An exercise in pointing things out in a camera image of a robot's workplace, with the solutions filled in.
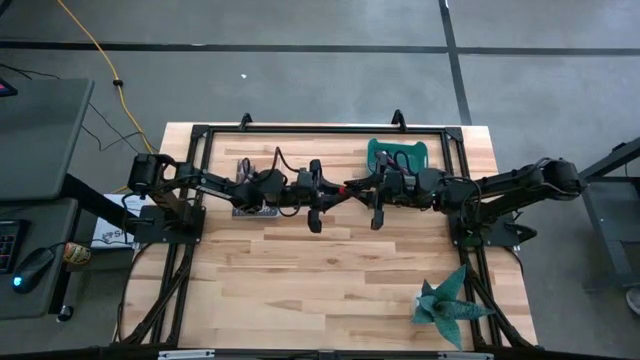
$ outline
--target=standing desk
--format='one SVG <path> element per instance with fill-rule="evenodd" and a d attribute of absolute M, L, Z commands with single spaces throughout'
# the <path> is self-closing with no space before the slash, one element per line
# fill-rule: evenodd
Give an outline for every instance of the standing desk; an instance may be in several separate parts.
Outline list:
<path fill-rule="evenodd" d="M 161 153 L 186 160 L 193 125 L 167 124 Z M 496 174 L 488 128 L 461 129 L 471 177 Z M 319 158 L 325 178 L 339 183 L 366 175 L 372 137 L 423 141 L 429 166 L 444 168 L 441 143 L 429 135 L 218 133 L 209 170 L 233 179 L 244 157 L 256 169 L 269 168 L 279 146 L 292 167 L 308 167 Z M 191 267 L 180 348 L 454 349 L 435 326 L 410 322 L 422 280 L 435 286 L 460 266 L 445 215 L 386 206 L 384 227 L 372 231 L 372 212 L 350 200 L 321 215 L 322 233 L 313 234 L 306 211 L 293 218 L 232 219 L 232 207 L 224 200 L 205 196 L 203 205 L 207 217 Z M 124 336 L 156 300 L 166 253 L 166 245 L 154 244 L 136 264 L 125 301 Z M 486 248 L 486 256 L 495 300 L 524 338 L 536 343 L 518 263 L 500 248 Z M 172 312 L 170 302 L 161 340 Z M 469 322 L 459 324 L 463 348 L 473 349 Z M 487 339 L 486 320 L 481 328 Z"/>

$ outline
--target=gray floor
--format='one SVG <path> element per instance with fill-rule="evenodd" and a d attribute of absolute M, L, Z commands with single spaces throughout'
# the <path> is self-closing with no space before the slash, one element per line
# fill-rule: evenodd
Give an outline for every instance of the gray floor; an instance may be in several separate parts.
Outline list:
<path fill-rule="evenodd" d="M 101 41 L 217 44 L 445 45 L 437 0 L 68 0 Z M 636 1 L 450 0 L 459 46 L 640 47 Z M 55 1 L 14 2 L 0 39 L 84 41 Z M 111 52 L 131 111 L 159 146 L 169 121 L 460 124 L 446 54 Z M 118 104 L 111 73 L 94 51 L 0 50 L 0 62 L 96 81 L 93 104 L 123 133 L 135 131 Z M 640 57 L 460 57 L 474 125 L 488 125 L 501 170 L 543 156 L 580 169 L 640 135 Z M 12 81 L 19 76 L 0 69 Z M 85 126 L 116 140 L 88 112 Z M 72 172 L 100 191 L 127 179 L 133 151 L 98 152 L 82 134 Z M 632 164 L 630 174 L 640 173 Z M 541 345 L 637 358 L 640 318 L 624 293 L 586 294 L 583 282 L 609 266 L 581 200 L 526 209 L 539 230 L 522 258 Z M 80 279 L 76 318 L 0 323 L 0 352 L 86 347 L 110 340 L 124 273 Z"/>

